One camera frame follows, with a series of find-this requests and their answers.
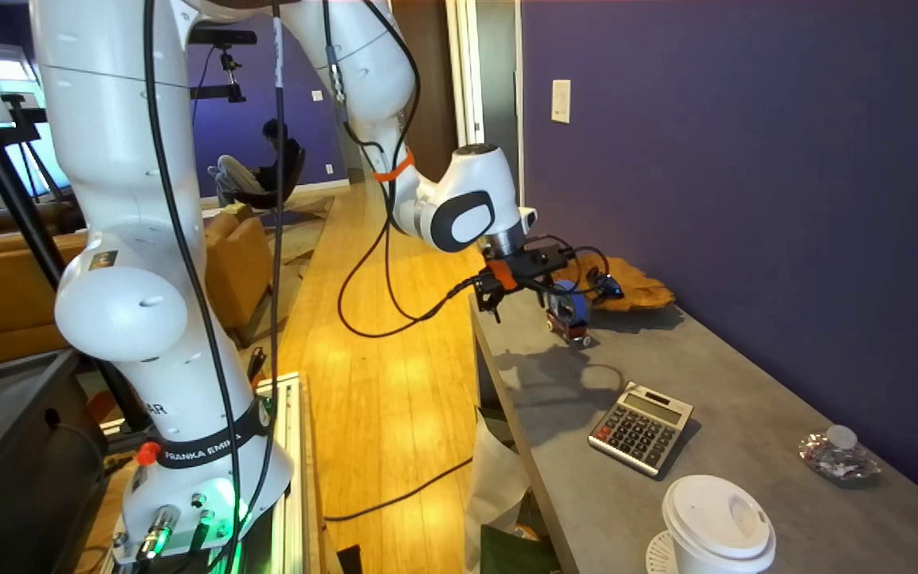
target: floor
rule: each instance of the floor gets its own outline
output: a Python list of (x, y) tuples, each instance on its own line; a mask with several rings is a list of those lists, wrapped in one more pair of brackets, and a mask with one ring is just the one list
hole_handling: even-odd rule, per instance
[[(358, 331), (387, 331), (406, 326), (406, 311), (430, 310), (475, 270), (479, 255), (440, 255), (393, 235), (390, 290), (381, 255), (352, 274), (380, 227), (380, 190), (358, 185), (333, 200), (312, 257), (289, 244), (297, 269), (284, 285), (294, 304), (277, 370), (303, 374), (310, 390), (318, 504), (332, 552), (353, 556), (363, 574), (452, 574), (466, 562), (463, 517), (479, 416), (468, 297), (450, 298), (403, 333)], [(112, 477), (81, 574), (97, 571), (109, 546), (128, 474), (122, 467)]]

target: orange couch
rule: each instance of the orange couch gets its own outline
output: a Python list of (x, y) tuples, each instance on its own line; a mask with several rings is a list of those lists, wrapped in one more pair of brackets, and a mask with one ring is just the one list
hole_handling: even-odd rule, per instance
[[(55, 235), (71, 261), (84, 232)], [(203, 227), (203, 288), (219, 326), (236, 343), (248, 343), (252, 326), (272, 290), (272, 244), (261, 219), (241, 207), (222, 207)], [(68, 346), (55, 328), (55, 290), (19, 232), (0, 232), (0, 360)]]

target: white cup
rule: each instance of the white cup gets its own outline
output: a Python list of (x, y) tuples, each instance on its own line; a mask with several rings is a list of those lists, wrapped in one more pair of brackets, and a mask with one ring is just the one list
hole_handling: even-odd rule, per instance
[(775, 526), (760, 499), (718, 474), (686, 474), (662, 495), (678, 574), (763, 574), (775, 563)]

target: cup lid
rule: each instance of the cup lid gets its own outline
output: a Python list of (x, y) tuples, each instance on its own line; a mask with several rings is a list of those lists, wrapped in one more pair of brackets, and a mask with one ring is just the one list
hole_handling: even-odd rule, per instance
[(736, 562), (767, 552), (775, 540), (760, 499), (718, 474), (686, 474), (672, 481), (662, 519), (675, 540)]
[(850, 428), (845, 425), (832, 425), (826, 434), (821, 434), (834, 448), (854, 448), (859, 440)]

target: blue wall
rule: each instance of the blue wall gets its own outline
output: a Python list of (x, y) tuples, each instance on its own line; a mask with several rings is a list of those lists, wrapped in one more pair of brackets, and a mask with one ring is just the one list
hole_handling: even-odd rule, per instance
[(541, 0), (526, 61), (541, 227), (662, 277), (918, 481), (918, 4)]
[[(261, 137), (261, 124), (275, 118), (275, 40), (272, 19), (254, 16), (236, 23), (236, 28), (252, 28), (258, 43), (236, 43), (228, 54), (241, 65), (236, 71), (236, 82), (246, 92), (246, 101), (225, 98), (199, 98), (194, 106), (194, 141), (199, 141), (199, 179), (209, 189), (207, 167), (219, 153), (233, 153), (246, 167), (272, 167), (275, 149)], [(306, 147), (303, 180), (329, 180), (348, 179), (345, 160), (338, 149), (338, 124), (329, 92), (321, 78), (310, 68), (303, 46), (287, 39), (284, 54), (284, 108), (289, 135)], [(225, 82), (225, 71), (219, 68), (219, 52), (192, 43), (187, 54), (192, 82), (219, 85)]]

